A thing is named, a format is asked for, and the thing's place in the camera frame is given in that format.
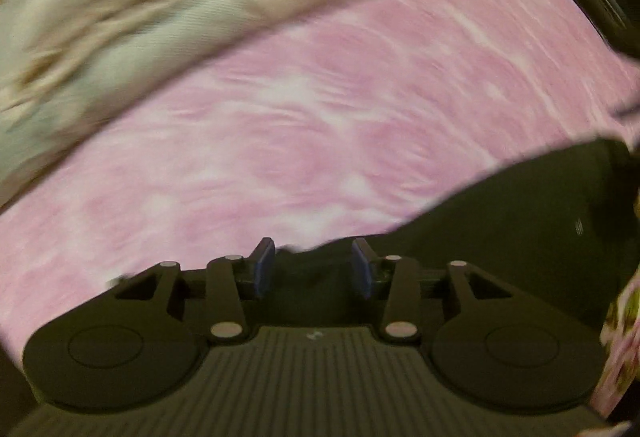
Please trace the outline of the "black long sleeve shirt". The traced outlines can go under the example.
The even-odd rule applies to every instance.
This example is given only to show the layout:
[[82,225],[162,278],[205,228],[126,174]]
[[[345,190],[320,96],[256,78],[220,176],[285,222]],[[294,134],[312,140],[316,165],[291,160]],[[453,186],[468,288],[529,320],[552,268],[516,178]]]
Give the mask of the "black long sleeve shirt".
[[638,153],[597,138],[501,168],[366,240],[426,269],[467,261],[598,331],[639,264],[638,193]]

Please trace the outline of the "pink floral bed sheet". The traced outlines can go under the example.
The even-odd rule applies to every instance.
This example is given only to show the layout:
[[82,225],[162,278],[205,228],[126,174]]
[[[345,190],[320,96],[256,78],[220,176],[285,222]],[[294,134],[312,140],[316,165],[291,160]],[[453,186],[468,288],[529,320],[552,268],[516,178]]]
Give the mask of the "pink floral bed sheet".
[[514,160],[611,134],[639,66],[573,0],[347,0],[197,64],[1,216],[1,342],[159,261],[390,230]]

